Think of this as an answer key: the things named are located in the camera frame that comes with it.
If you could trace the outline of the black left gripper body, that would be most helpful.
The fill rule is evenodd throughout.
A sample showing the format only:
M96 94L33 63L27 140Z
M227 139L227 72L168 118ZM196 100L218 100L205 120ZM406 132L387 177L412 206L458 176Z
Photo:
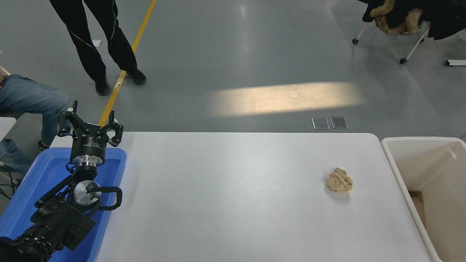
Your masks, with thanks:
M106 133L97 134L98 129L98 126L91 126L84 129L76 128L73 130L70 159L76 159L79 156L85 155L105 159L109 137Z

